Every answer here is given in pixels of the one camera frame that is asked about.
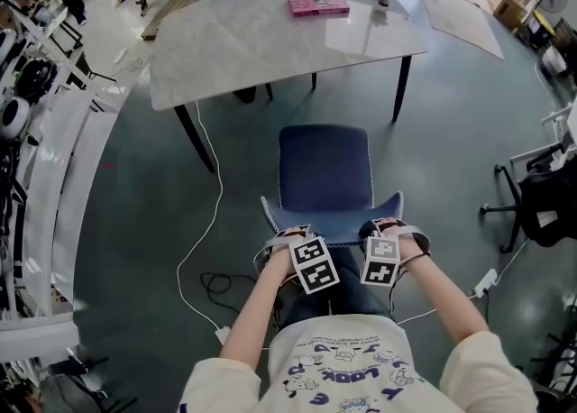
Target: pink book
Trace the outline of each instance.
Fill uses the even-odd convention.
[[[295,17],[320,14],[348,14],[351,8],[346,0],[288,0]]]

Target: black and white cube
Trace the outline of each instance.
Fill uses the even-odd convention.
[[[397,236],[370,236],[367,238],[361,283],[391,287],[400,265]]]
[[[289,245],[290,257],[307,294],[316,293],[339,282],[333,260],[321,237]]]

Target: gray epoxy floor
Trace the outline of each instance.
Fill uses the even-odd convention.
[[[493,214],[482,222],[478,210],[511,199],[505,181],[495,182],[496,162],[547,142],[540,120],[552,105],[536,80],[536,58],[494,19],[505,61],[429,31],[420,0],[401,2],[427,29],[430,51],[413,59],[394,126],[400,60],[319,73],[314,93],[304,76],[275,83],[272,102],[259,87],[250,105],[232,95],[200,104],[224,196],[213,230],[181,277],[187,299],[219,325],[231,325],[234,313],[208,301],[199,275],[253,274],[252,256],[271,236],[259,196],[276,199],[277,137],[289,124],[366,128],[375,201],[405,193],[405,219],[432,238],[435,260],[463,290],[507,264],[510,255],[501,256],[499,245],[508,240],[512,217]],[[180,300],[176,282],[178,263],[212,216],[218,183],[176,115],[152,110],[147,74],[124,105],[96,173],[75,278],[84,309],[75,321],[87,354],[111,358],[98,367],[105,389],[138,397],[133,411],[158,412],[177,408],[194,363],[220,348],[214,328]],[[188,111],[196,118],[194,105]],[[530,243],[491,291],[490,327],[514,364],[527,367],[544,350],[546,333],[562,327],[576,259],[575,242],[549,249]],[[238,280],[223,300],[240,306],[249,292],[250,283]],[[380,295],[386,300],[386,292]],[[397,286],[395,303],[398,320],[431,308],[410,278]],[[417,369],[437,383],[452,349],[448,335],[435,315],[405,329]]]

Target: dark blue pants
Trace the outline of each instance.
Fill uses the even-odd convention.
[[[365,314],[395,321],[382,301],[367,285],[361,284],[361,274],[351,251],[348,248],[330,248],[329,252],[341,282],[313,294],[301,290],[281,327],[313,317],[327,316],[329,303],[333,315]]]

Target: shirt sleeve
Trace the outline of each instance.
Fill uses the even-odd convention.
[[[469,336],[449,356],[441,391],[467,413],[535,412],[531,384],[512,367],[499,338],[488,332]]]
[[[261,379],[245,363],[220,358],[204,360],[197,363],[188,379],[179,413],[247,413],[259,403],[260,386]]]

